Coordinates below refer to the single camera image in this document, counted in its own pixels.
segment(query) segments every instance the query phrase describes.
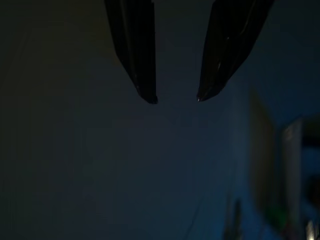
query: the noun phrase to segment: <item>green object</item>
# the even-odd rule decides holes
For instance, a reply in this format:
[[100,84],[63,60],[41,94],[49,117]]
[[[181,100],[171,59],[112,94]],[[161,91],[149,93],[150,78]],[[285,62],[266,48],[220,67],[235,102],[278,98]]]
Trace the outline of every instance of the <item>green object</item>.
[[279,232],[282,232],[287,225],[288,217],[281,207],[268,207],[265,211],[267,221]]

